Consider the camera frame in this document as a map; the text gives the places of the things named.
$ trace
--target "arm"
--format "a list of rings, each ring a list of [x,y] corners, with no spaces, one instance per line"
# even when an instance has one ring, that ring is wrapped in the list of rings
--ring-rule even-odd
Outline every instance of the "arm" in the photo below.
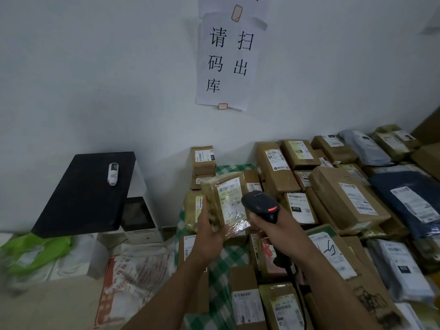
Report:
[[[304,272],[329,329],[380,329],[349,285],[283,207],[276,224],[266,222],[254,213],[251,213],[250,221]]]
[[[203,271],[223,249],[223,237],[228,228],[225,226],[217,233],[212,231],[206,197],[197,222],[198,232],[187,260],[122,330],[180,328]]]

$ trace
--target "green plastic bag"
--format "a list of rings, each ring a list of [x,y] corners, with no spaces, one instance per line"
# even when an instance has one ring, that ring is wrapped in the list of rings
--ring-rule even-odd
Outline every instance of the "green plastic bag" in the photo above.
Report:
[[[0,247],[9,258],[8,274],[28,275],[67,255],[72,250],[72,237],[40,238],[27,234]]]

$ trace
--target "hand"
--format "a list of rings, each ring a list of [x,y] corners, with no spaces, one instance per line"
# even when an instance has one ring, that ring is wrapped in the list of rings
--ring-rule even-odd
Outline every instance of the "hand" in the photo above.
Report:
[[[269,223],[252,212],[249,219],[265,233],[276,249],[289,256],[294,263],[306,261],[318,251],[300,224],[283,206],[280,206],[276,224]]]
[[[223,241],[229,226],[225,225],[218,232],[213,232],[209,224],[208,201],[203,197],[201,213],[197,218],[197,234],[190,256],[194,255],[202,263],[202,267],[207,267],[215,260],[223,249]]]

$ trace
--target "green checkered cloth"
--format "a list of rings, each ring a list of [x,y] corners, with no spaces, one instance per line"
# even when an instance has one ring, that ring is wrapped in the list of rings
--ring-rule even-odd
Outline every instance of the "green checkered cloth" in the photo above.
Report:
[[[227,172],[253,170],[253,165],[221,165],[217,166],[217,175]],[[185,212],[182,207],[176,232],[176,249],[174,265],[177,266],[180,236],[189,234],[185,228]],[[187,314],[187,329],[235,329],[235,318],[232,312],[231,295],[228,286],[228,274],[231,266],[248,265],[249,256],[243,247],[224,247],[220,257],[209,267],[209,313]]]

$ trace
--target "white wall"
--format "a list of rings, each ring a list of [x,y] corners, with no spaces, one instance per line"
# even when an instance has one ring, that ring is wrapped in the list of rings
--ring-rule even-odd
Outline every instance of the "white wall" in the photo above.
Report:
[[[197,0],[0,0],[0,231],[30,229],[74,154],[134,150],[163,225],[188,149],[386,123],[440,103],[440,0],[273,0],[248,112],[195,105]]]

